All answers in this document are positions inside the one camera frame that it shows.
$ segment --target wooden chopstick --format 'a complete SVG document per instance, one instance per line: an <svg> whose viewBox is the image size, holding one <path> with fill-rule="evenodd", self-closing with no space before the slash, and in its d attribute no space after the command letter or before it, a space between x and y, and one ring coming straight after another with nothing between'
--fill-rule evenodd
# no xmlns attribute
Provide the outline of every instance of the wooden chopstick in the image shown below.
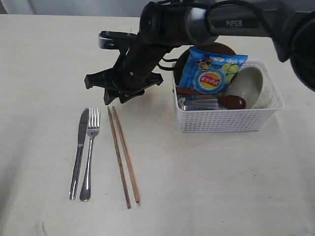
<svg viewBox="0 0 315 236"><path fill-rule="evenodd" d="M128 153L128 150L127 150L127 146L126 146L124 134L123 134L123 131L122 131L122 127L120 125L120 122L119 122L119 119L118 119L118 115L117 115L117 112L116 112L116 109L115 109L114 106L113 106L113 114L114 114L114 119L116 120L116 123L117 123L120 141L122 143L124 154L125 154L125 158L126 158L126 163L127 163L127 167L128 167L128 171L129 171L129 176L130 176L131 186L132 186L132 190L133 190L133 194L134 194L134 199L135 199L136 203L139 203L140 202L140 197L139 197L139 192L138 192L136 179L134 177L133 168L132 168L132 164L131 164L131 161L130 161L129 153Z"/></svg>
<svg viewBox="0 0 315 236"><path fill-rule="evenodd" d="M116 155L117 155L117 161L118 161L120 176L121 176L122 182L123 182L123 188L124 188L124 194L125 194L125 198L126 198L127 208L129 209L129 208L131 208L130 199L129 199L128 189L127 189L125 174L124 174L124 170L123 170L122 159L120 157L120 152L119 152L119 148L118 148L118 142L117 142L117 136L116 136L115 126L114 126L114 122L113 122L113 117L112 117L112 114L110 112L109 107L107 107L107 112L108 112L110 127L112 129L112 135L113 135L113 140L114 140L114 145L115 145L115 150L116 150Z"/></svg>

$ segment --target chip bag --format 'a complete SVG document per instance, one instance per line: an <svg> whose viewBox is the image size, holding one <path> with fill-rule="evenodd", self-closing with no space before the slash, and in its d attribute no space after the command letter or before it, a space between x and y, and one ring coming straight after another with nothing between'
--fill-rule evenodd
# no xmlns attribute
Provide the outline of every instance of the chip bag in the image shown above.
<svg viewBox="0 0 315 236"><path fill-rule="evenodd" d="M189 51L178 87L204 94L224 92L248 57L208 53L195 47Z"/></svg>

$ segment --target brown dish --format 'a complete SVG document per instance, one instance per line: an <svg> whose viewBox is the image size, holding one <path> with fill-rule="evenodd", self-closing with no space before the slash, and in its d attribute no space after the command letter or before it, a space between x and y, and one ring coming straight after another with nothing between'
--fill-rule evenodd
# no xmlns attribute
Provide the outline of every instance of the brown dish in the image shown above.
<svg viewBox="0 0 315 236"><path fill-rule="evenodd" d="M223 55L236 55L236 53L231 49L230 47L214 42L210 45L206 46L197 46L197 49L203 50L205 52L209 53L217 53L217 54L223 54ZM176 64L175 64L175 69L174 69L174 79L175 79L175 84L178 85L181 78L182 78L182 73L184 66L187 62L187 59L189 57L189 49L184 51L183 54L178 58Z"/></svg>

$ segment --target white bowl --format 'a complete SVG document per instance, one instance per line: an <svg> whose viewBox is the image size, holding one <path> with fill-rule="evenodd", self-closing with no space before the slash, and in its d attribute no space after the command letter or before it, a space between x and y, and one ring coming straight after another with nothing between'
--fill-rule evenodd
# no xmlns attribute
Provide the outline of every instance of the white bowl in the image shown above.
<svg viewBox="0 0 315 236"><path fill-rule="evenodd" d="M237 73L224 95L243 98L246 109L263 109L271 102L272 88L258 67L249 66Z"/></svg>

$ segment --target white table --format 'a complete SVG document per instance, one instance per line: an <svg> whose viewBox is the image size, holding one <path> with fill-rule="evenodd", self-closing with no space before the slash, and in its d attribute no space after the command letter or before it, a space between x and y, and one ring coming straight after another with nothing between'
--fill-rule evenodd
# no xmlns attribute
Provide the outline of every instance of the white table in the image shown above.
<svg viewBox="0 0 315 236"><path fill-rule="evenodd" d="M286 102L259 132L181 134L171 74L126 104L115 101L141 205L126 208L103 89L83 79L111 67L101 30L138 31L137 18L0 15L0 235L312 236L315 234L315 93L277 61L270 39L220 37L266 62ZM168 58L178 57L185 47ZM102 109L92 198L69 201L77 126ZM81 166L83 179L87 146Z"/></svg>

